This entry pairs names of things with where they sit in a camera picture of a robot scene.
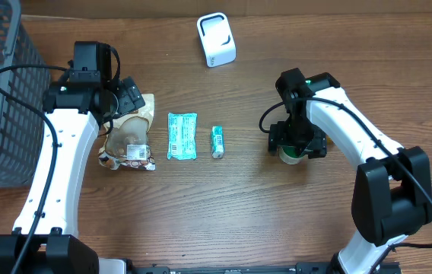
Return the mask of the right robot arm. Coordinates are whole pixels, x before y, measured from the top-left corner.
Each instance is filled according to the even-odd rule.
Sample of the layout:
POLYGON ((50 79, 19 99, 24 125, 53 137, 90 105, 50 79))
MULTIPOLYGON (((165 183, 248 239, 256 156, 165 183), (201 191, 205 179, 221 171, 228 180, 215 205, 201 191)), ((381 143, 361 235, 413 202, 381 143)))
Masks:
POLYGON ((323 158, 332 140, 356 170, 348 245, 329 262, 298 263, 298 273, 399 273, 383 259, 432 222, 430 162, 419 147, 404 148, 384 135, 325 72, 305 77, 298 68, 275 83, 288 114, 267 129, 268 151, 286 164, 323 158))

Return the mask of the green lid seasoning jar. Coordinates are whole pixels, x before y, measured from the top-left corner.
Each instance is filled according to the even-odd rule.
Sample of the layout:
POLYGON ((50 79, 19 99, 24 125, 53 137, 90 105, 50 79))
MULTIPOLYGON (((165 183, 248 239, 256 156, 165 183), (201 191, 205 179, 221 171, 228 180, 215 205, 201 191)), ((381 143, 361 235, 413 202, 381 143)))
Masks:
POLYGON ((278 149, 279 158, 289 165, 299 164, 303 159, 303 155, 297 155, 294 148, 281 146, 278 149))

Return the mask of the yellow oil bottle grey cap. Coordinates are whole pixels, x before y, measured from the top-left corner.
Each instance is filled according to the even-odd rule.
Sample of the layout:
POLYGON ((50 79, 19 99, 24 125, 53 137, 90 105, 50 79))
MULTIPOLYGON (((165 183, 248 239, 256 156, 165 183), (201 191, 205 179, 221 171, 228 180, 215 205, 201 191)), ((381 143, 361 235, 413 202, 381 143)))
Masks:
POLYGON ((328 145, 334 145, 335 144, 329 135, 326 136, 326 142, 328 145))

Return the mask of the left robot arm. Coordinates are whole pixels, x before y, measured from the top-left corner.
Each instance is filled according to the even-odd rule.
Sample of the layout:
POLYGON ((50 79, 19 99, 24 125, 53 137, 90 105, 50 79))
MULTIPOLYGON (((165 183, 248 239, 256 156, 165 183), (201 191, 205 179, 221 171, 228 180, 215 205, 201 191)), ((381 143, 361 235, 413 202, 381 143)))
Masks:
POLYGON ((44 124, 27 201, 10 234, 0 234, 0 273, 132 273, 132 261, 107 259, 78 238, 78 202, 87 157, 100 127, 145 105, 132 78, 121 79, 106 43, 78 41, 62 76, 37 109, 0 88, 6 100, 44 124))

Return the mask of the teal wet wipes pack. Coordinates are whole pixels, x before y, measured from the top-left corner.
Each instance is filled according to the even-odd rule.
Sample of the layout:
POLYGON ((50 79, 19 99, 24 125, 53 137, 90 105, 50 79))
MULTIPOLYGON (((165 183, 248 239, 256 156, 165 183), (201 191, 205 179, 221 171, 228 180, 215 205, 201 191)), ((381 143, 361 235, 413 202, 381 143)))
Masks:
POLYGON ((168 113, 167 158, 195 160, 196 151, 196 113, 168 113))

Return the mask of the brown snack pouch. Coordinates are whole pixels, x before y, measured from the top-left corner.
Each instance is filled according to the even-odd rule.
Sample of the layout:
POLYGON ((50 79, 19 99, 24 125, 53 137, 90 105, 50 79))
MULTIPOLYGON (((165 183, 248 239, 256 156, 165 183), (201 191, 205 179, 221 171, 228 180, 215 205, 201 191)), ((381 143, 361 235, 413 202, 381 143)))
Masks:
POLYGON ((110 170, 130 167, 156 170, 148 144, 148 131, 154 119, 154 95, 143 94, 145 105, 113 120, 113 129, 99 149, 98 161, 110 170))

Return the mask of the small teal tissue pack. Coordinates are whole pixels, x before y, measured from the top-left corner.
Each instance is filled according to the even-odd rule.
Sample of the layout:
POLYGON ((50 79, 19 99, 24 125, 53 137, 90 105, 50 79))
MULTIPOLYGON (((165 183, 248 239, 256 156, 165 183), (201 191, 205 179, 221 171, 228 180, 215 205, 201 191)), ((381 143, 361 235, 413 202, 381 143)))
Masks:
POLYGON ((222 126, 213 126, 211 129, 211 155, 215 159, 224 156, 224 133, 222 126))

